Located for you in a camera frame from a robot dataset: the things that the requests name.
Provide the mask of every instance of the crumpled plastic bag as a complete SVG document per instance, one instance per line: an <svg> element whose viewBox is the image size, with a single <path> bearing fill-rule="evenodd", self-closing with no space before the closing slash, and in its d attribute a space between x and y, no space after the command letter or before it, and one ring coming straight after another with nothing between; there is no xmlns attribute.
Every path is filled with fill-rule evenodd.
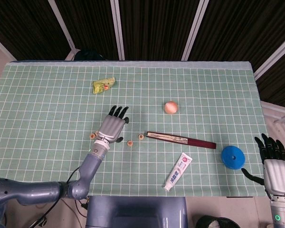
<svg viewBox="0 0 285 228"><path fill-rule="evenodd" d="M93 94L102 93L111 88L115 83L115 77L93 81Z"/></svg>

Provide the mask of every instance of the floor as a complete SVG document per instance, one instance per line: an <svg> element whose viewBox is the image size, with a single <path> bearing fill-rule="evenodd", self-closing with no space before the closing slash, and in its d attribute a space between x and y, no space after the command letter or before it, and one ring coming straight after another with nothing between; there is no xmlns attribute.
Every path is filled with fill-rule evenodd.
<svg viewBox="0 0 285 228"><path fill-rule="evenodd" d="M0 51L0 75L4 65L10 62ZM283 116L283 114L264 110L264 113ZM265 117L268 132L274 139L280 139L285 145L285 125L274 123L274 118ZM226 197L187 197L189 227L193 228L202 215L227 217L234 220L241 228L265 228L272 223L269 199L267 197L226 198ZM7 205L7 227L27 228L39 218L52 204L21 206L16 200ZM85 227L85 218L78 214L71 199L61 200L47 216L46 228Z"/></svg>

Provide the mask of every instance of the white toothpaste tube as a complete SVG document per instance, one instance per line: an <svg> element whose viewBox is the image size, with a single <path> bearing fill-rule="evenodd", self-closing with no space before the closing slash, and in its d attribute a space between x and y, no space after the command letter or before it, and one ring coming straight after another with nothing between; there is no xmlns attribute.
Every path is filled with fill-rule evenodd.
<svg viewBox="0 0 285 228"><path fill-rule="evenodd" d="M192 161L191 157L189 157L185 153L181 153L180 158L175 164L169 178L166 181L166 185L163 188L169 191L179 180L181 175L185 172L186 168L189 166L191 161Z"/></svg>

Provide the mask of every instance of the black cable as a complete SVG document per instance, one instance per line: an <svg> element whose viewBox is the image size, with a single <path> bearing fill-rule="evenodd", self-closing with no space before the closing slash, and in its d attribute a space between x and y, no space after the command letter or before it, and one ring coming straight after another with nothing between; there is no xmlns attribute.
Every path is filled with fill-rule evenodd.
<svg viewBox="0 0 285 228"><path fill-rule="evenodd" d="M269 194L269 192L267 191L267 189L265 189L265 192L266 192L267 196L269 197L269 199L271 200L271 195Z"/></svg>
<svg viewBox="0 0 285 228"><path fill-rule="evenodd" d="M72 178L73 174L79 169L79 167L77 169L75 169L72 174L69 176L69 178L67 179L67 184L69 183L70 179ZM43 216L41 216L39 219L37 219L32 225L29 226L29 228L34 228L36 227L40 221L56 206L56 204L58 203L58 201L60 200L61 196L58 197L58 199L55 201L55 203L46 211L46 213L43 214Z"/></svg>
<svg viewBox="0 0 285 228"><path fill-rule="evenodd" d="M86 197L85 199L86 199L85 203L82 203L80 200L78 200L78 201L80 202L81 207L87 210L87 207L89 205L89 203L88 203L89 202L89 198Z"/></svg>
<svg viewBox="0 0 285 228"><path fill-rule="evenodd" d="M6 224L8 223L8 220L6 218L6 213L4 213L4 219L5 219L4 226L6 227Z"/></svg>
<svg viewBox="0 0 285 228"><path fill-rule="evenodd" d="M76 205L76 209L77 209L78 213L79 213L82 217L85 217L85 218L86 218L86 216L84 216L83 214L81 214L81 212L79 211L78 206L77 206L77 201L76 201L76 200L75 200L75 205Z"/></svg>

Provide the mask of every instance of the gray robot arm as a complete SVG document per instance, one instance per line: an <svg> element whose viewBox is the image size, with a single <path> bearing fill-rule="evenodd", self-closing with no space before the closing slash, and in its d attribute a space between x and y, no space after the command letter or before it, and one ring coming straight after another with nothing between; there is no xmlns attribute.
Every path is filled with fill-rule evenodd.
<svg viewBox="0 0 285 228"><path fill-rule="evenodd" d="M54 202L61 197L69 197L76 200L85 198L88 195L91 180L105 157L106 152L109 150L109 144L123 140L123 137L118 138L118 136L124 125L129 123L128 117L123 119L128 107L125 107L122 111L122 107L119 107L116 112L115 109L116 106L110 110L109 115L105 118L91 152L81 164L79 168L79 180L70 182L23 183L0 178L0 222L6 203L10 199L17 199L21 205L32 205Z"/></svg>
<svg viewBox="0 0 285 228"><path fill-rule="evenodd" d="M264 134L262 137L265 144L258 138L255 140L260 149L264 179L250 175L245 169L242 172L250 180L265 186L274 228L285 228L285 149L279 140L275 142Z"/></svg>

